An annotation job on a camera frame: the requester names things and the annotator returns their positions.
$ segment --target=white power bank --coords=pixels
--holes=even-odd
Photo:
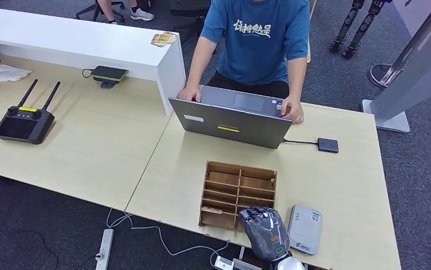
[[[317,210],[295,204],[291,209],[290,246],[301,252],[315,255],[320,244],[323,215]]]

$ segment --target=black pants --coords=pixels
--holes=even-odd
[[[287,98],[289,96],[289,85],[286,82],[278,80],[269,84],[245,85],[231,80],[217,71],[207,85],[269,97]]]

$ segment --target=white cable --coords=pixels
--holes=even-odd
[[[124,216],[122,216],[122,217],[119,217],[119,218],[117,218],[115,221],[113,221],[112,222],[112,224],[110,225],[109,224],[109,219],[110,219],[110,216],[111,216],[111,211],[112,211],[113,209],[112,208],[110,208],[110,211],[109,211],[109,213],[108,213],[108,216],[106,217],[106,226],[109,228],[109,229],[111,229],[111,228],[114,228],[114,227],[116,227],[116,226],[118,226],[118,225],[120,225],[123,221],[125,221],[127,218],[129,218],[129,221],[131,222],[131,229],[132,230],[146,230],[146,229],[152,229],[152,228],[156,228],[156,229],[158,229],[158,232],[159,232],[159,239],[161,240],[161,243],[163,244],[163,246],[164,246],[164,248],[166,249],[166,251],[168,252],[168,254],[169,255],[171,255],[171,256],[177,256],[177,255],[179,255],[179,254],[181,254],[181,253],[184,253],[184,252],[186,252],[186,251],[189,251],[189,250],[193,250],[193,249],[208,249],[208,250],[211,250],[212,251],[212,254],[210,255],[210,258],[209,258],[209,262],[210,262],[210,265],[212,266],[212,267],[214,267],[214,264],[212,263],[212,257],[214,257],[214,254],[217,254],[217,256],[219,256],[219,251],[221,251],[221,250],[224,250],[226,247],[228,247],[228,245],[229,245],[229,242],[227,242],[226,243],[226,245],[224,246],[224,247],[222,247],[222,248],[220,248],[220,249],[218,249],[218,250],[215,250],[215,249],[213,249],[212,247],[208,247],[208,246],[193,246],[193,247],[190,247],[190,248],[188,248],[188,249],[184,249],[184,250],[181,250],[181,251],[179,251],[179,252],[176,252],[176,253],[172,253],[172,252],[170,252],[170,250],[169,250],[169,248],[166,246],[166,243],[164,242],[164,240],[163,240],[163,235],[161,234],[161,228],[159,228],[158,226],[150,226],[150,227],[133,227],[133,219],[131,218],[132,216],[133,216],[133,214],[130,214],[130,213],[127,213],[127,212],[123,212],[124,213]]]
[[[111,211],[112,211],[113,209],[112,208],[110,208],[110,211],[109,211],[109,213],[108,213],[108,216],[106,217],[106,226],[108,227],[108,229],[111,229],[111,228],[114,228],[114,227],[116,227],[116,226],[118,226],[118,225],[120,225],[121,224],[121,222],[123,222],[125,219],[127,219],[127,218],[129,218],[129,220],[131,221],[131,227],[133,227],[133,220],[131,219],[131,216],[133,215],[133,214],[129,214],[129,213],[126,213],[126,212],[124,212],[124,216],[122,216],[122,217],[119,217],[119,218],[117,218],[115,221],[113,221],[113,223],[111,224],[111,225],[109,225],[109,219],[110,219],[110,216],[111,216]]]
[[[222,247],[222,248],[220,248],[220,249],[218,249],[218,250],[215,250],[215,249],[213,249],[212,247],[208,247],[208,246],[193,246],[193,247],[190,247],[190,248],[188,248],[188,249],[181,250],[181,251],[176,252],[176,253],[171,253],[171,252],[169,251],[168,247],[166,246],[166,243],[165,243],[165,242],[164,242],[164,240],[163,240],[163,236],[162,236],[162,234],[161,234],[161,228],[159,228],[158,226],[150,226],[150,227],[131,227],[131,229],[132,229],[132,230],[145,230],[145,229],[152,229],[152,228],[156,228],[156,229],[158,229],[158,232],[159,232],[159,239],[161,239],[161,243],[163,243],[164,248],[166,249],[166,251],[168,252],[168,254],[169,254],[169,255],[171,255],[171,256],[177,256],[177,255],[179,255],[179,254],[181,254],[181,253],[184,253],[184,252],[186,252],[186,251],[193,250],[193,249],[209,249],[209,250],[212,250],[212,254],[210,255],[210,258],[209,258],[209,259],[210,259],[210,265],[211,265],[212,267],[214,267],[214,264],[212,263],[212,257],[214,256],[214,254],[217,254],[217,256],[219,256],[218,251],[221,251],[221,250],[225,249],[225,248],[229,245],[229,242],[227,242],[227,243],[226,243],[226,245],[225,245],[224,247]]]

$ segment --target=laptop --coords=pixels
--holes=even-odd
[[[292,121],[282,99],[202,86],[201,102],[169,98],[186,131],[277,149]]]

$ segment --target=robotic hand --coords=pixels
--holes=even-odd
[[[292,257],[290,238],[277,211],[268,207],[250,207],[239,213],[252,250],[259,259],[272,264],[274,270],[305,270]]]

